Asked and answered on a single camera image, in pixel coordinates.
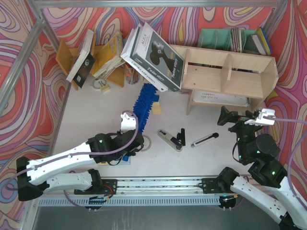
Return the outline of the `beige masking tape roll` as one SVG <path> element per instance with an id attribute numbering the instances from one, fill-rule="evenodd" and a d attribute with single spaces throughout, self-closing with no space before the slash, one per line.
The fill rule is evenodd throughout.
<path id="1" fill-rule="evenodd" d="M 149 136 L 143 135 L 144 138 L 144 147 L 141 150 L 142 152 L 148 151 L 152 146 L 152 140 Z"/>

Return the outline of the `blue fluffy duster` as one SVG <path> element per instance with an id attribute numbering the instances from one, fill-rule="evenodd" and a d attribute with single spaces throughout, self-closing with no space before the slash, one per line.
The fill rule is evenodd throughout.
<path id="1" fill-rule="evenodd" d="M 153 103 L 159 99 L 156 92 L 157 89 L 152 84 L 145 83 L 142 86 L 139 97 L 133 106 L 133 111 L 124 111 L 132 114 L 136 118 L 136 130 L 141 134 L 143 134 L 145 129 Z"/>

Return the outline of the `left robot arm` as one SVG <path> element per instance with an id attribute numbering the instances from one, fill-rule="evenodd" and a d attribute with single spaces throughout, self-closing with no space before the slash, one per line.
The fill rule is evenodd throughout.
<path id="1" fill-rule="evenodd" d="M 74 190 L 77 195 L 110 194 L 93 166 L 134 156 L 144 146 L 142 134 L 129 130 L 123 134 L 97 134 L 63 153 L 38 160 L 17 159 L 17 192 L 20 201 L 30 201 L 44 193 Z"/>

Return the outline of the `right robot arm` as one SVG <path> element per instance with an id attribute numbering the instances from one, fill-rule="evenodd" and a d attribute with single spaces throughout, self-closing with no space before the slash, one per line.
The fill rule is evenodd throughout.
<path id="1" fill-rule="evenodd" d="M 217 177 L 218 187 L 243 196 L 266 212 L 282 230 L 305 230 L 307 228 L 307 203 L 294 187 L 290 169 L 277 160 L 280 148 L 269 134 L 256 135 L 263 126 L 272 126 L 279 119 L 275 111 L 263 108 L 255 112 L 241 114 L 228 111 L 222 106 L 217 124 L 234 123 L 228 130 L 236 134 L 234 149 L 238 150 L 237 162 L 250 164 L 248 172 L 260 185 L 266 187 L 273 196 L 255 188 L 238 172 L 225 167 Z"/>

